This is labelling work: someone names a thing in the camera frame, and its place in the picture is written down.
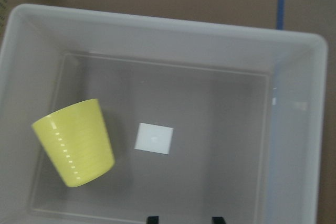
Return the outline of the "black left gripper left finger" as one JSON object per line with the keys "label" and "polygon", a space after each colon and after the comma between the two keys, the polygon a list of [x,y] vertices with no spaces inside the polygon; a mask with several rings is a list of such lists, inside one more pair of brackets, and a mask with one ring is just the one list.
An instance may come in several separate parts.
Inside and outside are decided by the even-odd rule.
{"label": "black left gripper left finger", "polygon": [[148,216],[146,224],[159,224],[159,216]]}

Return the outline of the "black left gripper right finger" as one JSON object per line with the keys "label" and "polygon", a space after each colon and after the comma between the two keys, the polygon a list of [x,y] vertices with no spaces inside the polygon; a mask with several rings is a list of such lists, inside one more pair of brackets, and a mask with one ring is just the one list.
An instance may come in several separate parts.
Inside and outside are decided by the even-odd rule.
{"label": "black left gripper right finger", "polygon": [[212,217],[212,224],[226,224],[226,221],[221,216]]}

